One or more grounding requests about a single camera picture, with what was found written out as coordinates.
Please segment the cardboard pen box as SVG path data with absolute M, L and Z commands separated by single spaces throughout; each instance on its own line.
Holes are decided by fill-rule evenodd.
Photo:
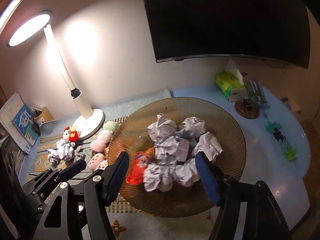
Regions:
M 45 122 L 53 121 L 54 118 L 49 113 L 48 109 L 46 107 L 43 107 L 42 109 L 34 109 L 35 112 L 35 121 L 37 124 L 41 125 Z

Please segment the green toy figure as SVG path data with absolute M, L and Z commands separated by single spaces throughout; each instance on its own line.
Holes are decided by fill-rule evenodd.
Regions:
M 267 133 L 274 134 L 276 131 L 281 129 L 281 124 L 277 122 L 268 121 L 265 125 L 265 130 Z
M 282 149 L 283 155 L 287 161 L 292 162 L 297 159 L 296 148 L 292 147 L 288 142 L 284 141 L 282 143 L 281 149 Z

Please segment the blue cover book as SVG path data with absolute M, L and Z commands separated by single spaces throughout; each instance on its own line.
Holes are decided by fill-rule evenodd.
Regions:
M 40 132 L 35 126 L 36 123 L 34 121 L 34 115 L 26 104 L 24 104 L 17 112 L 12 120 L 12 123 L 15 125 L 21 135 L 23 135 L 29 145 L 34 146 L 40 135 Z

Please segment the white paper ball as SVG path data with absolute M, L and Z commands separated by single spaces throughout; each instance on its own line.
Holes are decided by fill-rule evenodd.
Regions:
M 177 125 L 171 119 L 166 119 L 162 113 L 157 114 L 157 121 L 147 127 L 150 139 L 160 142 L 165 136 L 177 131 Z

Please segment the red snack bag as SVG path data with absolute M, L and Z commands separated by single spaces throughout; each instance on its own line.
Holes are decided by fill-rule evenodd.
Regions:
M 133 165 L 126 182 L 130 185 L 139 185 L 143 183 L 144 171 L 148 168 L 155 155 L 155 148 L 152 147 L 146 151 L 135 153 Z

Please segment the black toy figure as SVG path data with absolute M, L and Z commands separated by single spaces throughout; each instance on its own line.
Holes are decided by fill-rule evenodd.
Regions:
M 286 139 L 286 137 L 283 136 L 283 134 L 281 133 L 281 131 L 278 130 L 278 129 L 275 129 L 275 130 L 273 131 L 273 136 L 274 136 L 274 138 L 276 139 L 277 142 L 283 142 L 284 139 Z

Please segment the crumpled paper in bowl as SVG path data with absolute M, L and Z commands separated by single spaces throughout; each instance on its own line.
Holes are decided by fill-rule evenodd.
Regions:
M 206 133 L 206 123 L 195 116 L 186 118 L 179 125 L 180 132 L 184 138 L 199 138 Z

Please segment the green toy figure far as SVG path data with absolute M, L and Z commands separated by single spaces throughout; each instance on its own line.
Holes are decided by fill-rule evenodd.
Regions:
M 268 121 L 265 125 L 265 130 L 267 133 L 274 134 L 276 131 L 281 129 L 281 124 L 277 122 Z

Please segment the upper dango plush skewer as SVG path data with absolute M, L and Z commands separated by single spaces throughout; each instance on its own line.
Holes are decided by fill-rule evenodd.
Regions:
M 97 139 L 90 143 L 91 150 L 95 153 L 104 152 L 118 127 L 119 124 L 115 121 L 105 122 L 103 124 L 103 129 L 97 135 Z

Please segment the dango plush skewer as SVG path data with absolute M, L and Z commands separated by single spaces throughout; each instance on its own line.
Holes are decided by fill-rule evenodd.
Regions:
M 107 160 L 105 155 L 102 153 L 95 154 L 87 164 L 89 170 L 96 171 L 96 170 L 104 170 L 107 167 Z
M 104 152 L 118 127 L 119 124 L 115 121 L 105 122 L 103 124 L 103 129 L 97 135 L 97 139 L 90 143 L 91 150 L 95 153 Z

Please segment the metal phone stand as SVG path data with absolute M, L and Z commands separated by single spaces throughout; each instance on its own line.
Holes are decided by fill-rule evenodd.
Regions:
M 242 80 L 247 98 L 237 101 L 234 109 L 243 118 L 256 119 L 260 115 L 260 107 L 267 104 L 264 91 L 255 77 L 245 73 Z

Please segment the amber ribbed glass bowl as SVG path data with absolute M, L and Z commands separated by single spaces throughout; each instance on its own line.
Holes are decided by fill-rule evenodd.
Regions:
M 147 127 L 162 113 L 177 125 L 177 131 L 153 142 Z M 191 153 L 199 138 L 184 138 L 179 125 L 195 116 L 206 123 L 223 152 L 213 164 L 224 174 L 239 179 L 246 163 L 246 142 L 235 119 L 224 109 L 196 98 L 168 98 L 153 102 L 132 113 L 119 126 L 110 145 L 107 160 L 113 164 L 121 152 L 129 154 L 129 175 L 136 152 L 155 148 L 155 155 L 144 171 L 143 183 L 130 185 L 126 179 L 121 196 L 135 209 L 163 218 L 193 216 L 213 207 L 200 181 Z

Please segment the lower dango plush skewer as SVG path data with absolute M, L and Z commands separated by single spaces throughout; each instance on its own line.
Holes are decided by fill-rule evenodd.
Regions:
M 96 171 L 96 170 L 104 170 L 107 167 L 107 160 L 105 155 L 102 153 L 95 154 L 87 164 L 89 170 Z

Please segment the hello kitty plush toy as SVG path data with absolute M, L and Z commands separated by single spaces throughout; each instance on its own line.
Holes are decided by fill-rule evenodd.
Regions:
M 80 132 L 77 130 L 77 126 L 67 126 L 63 132 L 63 140 L 69 143 L 72 147 L 76 146 L 76 142 L 79 140 Z

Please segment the large paper pile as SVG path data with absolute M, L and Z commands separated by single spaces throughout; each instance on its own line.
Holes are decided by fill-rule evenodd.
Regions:
M 48 149 L 47 159 L 52 164 L 59 164 L 61 160 L 70 161 L 74 158 L 75 143 L 65 141 L 64 139 L 59 140 L 56 143 L 57 149 Z

